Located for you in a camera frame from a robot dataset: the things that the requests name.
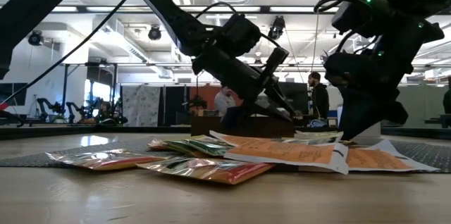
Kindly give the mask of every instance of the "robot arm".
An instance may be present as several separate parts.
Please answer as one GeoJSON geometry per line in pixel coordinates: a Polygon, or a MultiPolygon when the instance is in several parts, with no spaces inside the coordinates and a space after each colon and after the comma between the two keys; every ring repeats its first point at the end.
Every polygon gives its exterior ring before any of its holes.
{"type": "MultiPolygon", "coordinates": [[[[329,1],[320,1],[315,10],[327,10],[330,6],[322,8],[322,4],[329,1]]],[[[412,61],[421,45],[444,37],[437,23],[424,18],[448,8],[451,0],[419,0],[411,8],[406,6],[411,0],[336,1],[345,2],[332,19],[333,27],[341,33],[350,30],[345,37],[375,38],[374,48],[360,55],[342,51],[344,39],[324,63],[326,79],[343,97],[342,139],[352,139],[383,119],[405,123],[408,114],[396,101],[397,86],[404,74],[413,71],[412,61]]]]}
{"type": "Polygon", "coordinates": [[[44,104],[47,105],[47,107],[49,107],[49,109],[51,111],[53,111],[54,113],[63,113],[63,107],[61,107],[61,105],[58,102],[55,102],[55,104],[51,104],[49,100],[45,99],[45,98],[38,98],[36,99],[37,103],[39,104],[39,108],[41,109],[41,116],[40,118],[42,120],[45,120],[47,118],[47,116],[49,115],[44,107],[44,104]]]}
{"type": "MultiPolygon", "coordinates": [[[[62,0],[10,0],[0,9],[0,79],[9,70],[12,50],[32,29],[62,0]]],[[[278,79],[274,70],[288,52],[281,47],[274,49],[265,70],[252,68],[236,57],[250,51],[261,38],[259,28],[244,15],[234,13],[223,26],[207,31],[205,25],[184,12],[172,0],[144,0],[160,18],[171,39],[186,56],[195,57],[192,68],[195,74],[205,70],[227,85],[245,100],[239,113],[231,116],[246,117],[253,113],[254,101],[264,89],[268,96],[294,114],[282,93],[276,87],[278,79]]],[[[270,115],[289,120],[277,111],[270,115]]]]}
{"type": "Polygon", "coordinates": [[[73,123],[73,120],[75,118],[72,107],[75,109],[75,111],[77,111],[81,115],[82,119],[85,117],[85,109],[83,106],[82,108],[78,108],[78,106],[75,103],[70,101],[66,102],[66,106],[68,107],[69,110],[69,123],[73,123]]]}

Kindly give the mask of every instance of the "black mat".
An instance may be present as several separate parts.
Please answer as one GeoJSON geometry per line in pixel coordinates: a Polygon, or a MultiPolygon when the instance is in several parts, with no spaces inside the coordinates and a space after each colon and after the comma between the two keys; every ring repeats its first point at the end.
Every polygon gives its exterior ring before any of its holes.
{"type": "MultiPolygon", "coordinates": [[[[130,141],[113,142],[109,144],[80,147],[63,151],[54,151],[58,154],[79,154],[96,151],[107,151],[112,149],[128,149],[141,154],[151,154],[158,156],[171,156],[176,153],[168,151],[147,151],[148,139],[134,139],[130,141]]],[[[359,141],[360,144],[372,145],[379,140],[359,141]]],[[[403,155],[414,159],[420,163],[439,168],[435,173],[451,173],[451,147],[436,146],[425,143],[391,141],[393,146],[403,155]]],[[[0,160],[0,167],[50,167],[68,168],[70,166],[53,161],[45,153],[34,154],[17,158],[0,160]]]]}
{"type": "MultiPolygon", "coordinates": [[[[171,151],[147,151],[149,139],[134,139],[130,141],[112,142],[88,147],[79,147],[66,149],[62,151],[53,151],[53,154],[81,154],[99,151],[108,151],[113,149],[127,149],[140,154],[151,154],[152,156],[174,156],[179,153],[171,151]]],[[[45,153],[33,154],[16,158],[7,158],[0,160],[0,167],[28,167],[28,168],[72,168],[73,166],[51,160],[45,153]]]]}

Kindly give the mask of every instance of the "white shirt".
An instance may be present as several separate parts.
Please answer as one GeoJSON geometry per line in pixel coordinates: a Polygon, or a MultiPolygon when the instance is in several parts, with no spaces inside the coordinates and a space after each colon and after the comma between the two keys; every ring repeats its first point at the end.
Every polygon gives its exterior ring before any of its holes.
{"type": "Polygon", "coordinates": [[[235,100],[232,96],[227,96],[226,94],[219,92],[214,97],[214,106],[217,111],[219,111],[222,114],[225,114],[227,111],[227,108],[235,107],[235,100]]]}

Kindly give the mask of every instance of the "tan table surface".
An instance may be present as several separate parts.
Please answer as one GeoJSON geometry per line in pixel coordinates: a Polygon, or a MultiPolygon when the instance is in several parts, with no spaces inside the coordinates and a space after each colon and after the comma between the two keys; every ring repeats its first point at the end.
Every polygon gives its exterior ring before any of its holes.
{"type": "MultiPolygon", "coordinates": [[[[149,135],[0,141],[0,157],[138,137],[149,135]]],[[[232,187],[147,170],[0,168],[0,223],[451,223],[450,186],[443,174],[267,173],[232,187]]]]}

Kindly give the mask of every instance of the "person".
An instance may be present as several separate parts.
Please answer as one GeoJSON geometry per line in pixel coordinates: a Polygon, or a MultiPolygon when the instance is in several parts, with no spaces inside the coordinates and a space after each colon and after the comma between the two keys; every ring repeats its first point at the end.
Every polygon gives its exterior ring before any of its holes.
{"type": "Polygon", "coordinates": [[[230,107],[235,107],[235,100],[232,97],[232,90],[221,84],[221,90],[214,97],[214,106],[220,115],[224,115],[227,109],[230,107]]]}
{"type": "Polygon", "coordinates": [[[313,115],[315,118],[327,123],[327,114],[329,112],[329,93],[327,93],[327,86],[320,83],[321,76],[317,72],[312,72],[309,75],[309,86],[313,87],[311,91],[311,100],[313,103],[313,115]]]}
{"type": "Polygon", "coordinates": [[[84,120],[83,123],[99,123],[103,120],[111,118],[110,109],[110,102],[104,101],[100,106],[97,116],[95,116],[94,118],[88,118],[87,120],[84,120]]]}
{"type": "Polygon", "coordinates": [[[451,98],[449,90],[447,90],[443,96],[443,109],[445,110],[445,114],[451,114],[451,98]]]}

